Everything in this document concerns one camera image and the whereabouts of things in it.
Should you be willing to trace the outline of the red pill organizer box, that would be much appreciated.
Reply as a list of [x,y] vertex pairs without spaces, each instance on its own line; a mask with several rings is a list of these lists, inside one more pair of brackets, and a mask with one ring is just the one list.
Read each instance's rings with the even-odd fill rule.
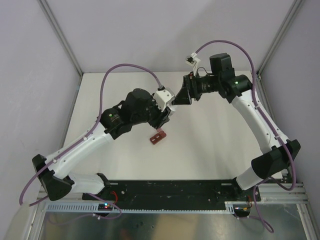
[[149,140],[153,145],[155,145],[158,142],[160,142],[162,139],[164,139],[166,136],[167,134],[162,129],[158,129],[157,133],[153,135]]

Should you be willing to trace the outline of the white pill bottle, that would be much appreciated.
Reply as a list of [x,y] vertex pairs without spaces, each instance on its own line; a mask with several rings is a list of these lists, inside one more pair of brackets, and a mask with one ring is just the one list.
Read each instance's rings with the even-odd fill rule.
[[172,116],[177,110],[177,106],[175,105],[169,105],[168,108],[170,109],[170,116]]

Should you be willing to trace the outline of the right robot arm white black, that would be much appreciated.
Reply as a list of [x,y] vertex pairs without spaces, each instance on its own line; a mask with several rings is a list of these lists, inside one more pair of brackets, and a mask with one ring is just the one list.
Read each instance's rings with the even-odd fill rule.
[[186,59],[194,69],[183,77],[182,87],[174,105],[191,105],[203,94],[217,92],[241,114],[255,136],[262,155],[251,161],[251,166],[235,177],[232,197],[238,201],[249,195],[249,189],[274,174],[292,167],[301,149],[297,140],[289,138],[277,127],[255,95],[253,84],[246,75],[236,75],[229,54],[220,53],[209,58],[211,73],[200,76],[199,59],[193,53]]

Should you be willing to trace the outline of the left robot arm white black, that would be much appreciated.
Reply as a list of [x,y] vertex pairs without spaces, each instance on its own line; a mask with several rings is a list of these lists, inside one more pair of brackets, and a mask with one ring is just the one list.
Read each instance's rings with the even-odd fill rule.
[[111,187],[104,174],[75,174],[73,168],[95,150],[130,132],[135,125],[148,123],[159,129],[170,120],[174,98],[168,88],[153,94],[136,88],[125,100],[104,110],[84,136],[48,156],[36,155],[32,163],[40,172],[38,179],[48,198],[57,201],[70,193],[83,193],[107,199]]

